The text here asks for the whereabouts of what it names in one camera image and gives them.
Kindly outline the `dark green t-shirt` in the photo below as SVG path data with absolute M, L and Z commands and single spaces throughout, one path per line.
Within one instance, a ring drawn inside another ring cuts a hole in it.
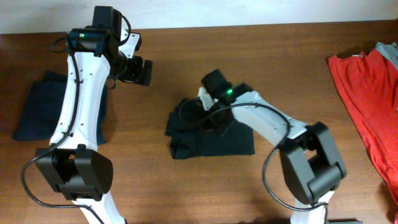
M 188 127 L 206 115 L 198 98 L 183 99 L 169 114 L 165 135 L 171 138 L 173 159 L 255 154 L 253 130 L 245 124 L 230 121 L 217 126 L 212 117 L 199 127 Z

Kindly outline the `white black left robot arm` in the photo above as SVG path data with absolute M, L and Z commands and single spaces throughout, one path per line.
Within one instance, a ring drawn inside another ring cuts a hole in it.
M 98 152 L 97 127 L 107 80 L 147 86 L 152 62 L 136 55 L 141 36 L 123 29 L 126 18 L 96 6 L 93 22 L 65 36 L 68 75 L 62 110 L 49 147 L 32 163 L 54 192 L 79 208 L 90 223 L 124 223 L 110 189 L 113 164 Z

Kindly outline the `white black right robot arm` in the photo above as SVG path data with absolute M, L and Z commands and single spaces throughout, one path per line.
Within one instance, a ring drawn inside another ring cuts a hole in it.
M 270 196 L 293 211 L 291 223 L 327 223 L 328 202 L 346 167 L 328 127 L 309 125 L 272 106 L 246 83 L 233 85 L 219 70 L 201 79 L 199 100 L 208 115 L 191 124 L 197 127 L 214 118 L 218 124 L 237 121 L 259 133 L 273 145 L 262 166 L 262 182 Z M 266 180 L 266 170 L 279 154 L 284 181 L 295 198 L 289 205 L 278 198 Z

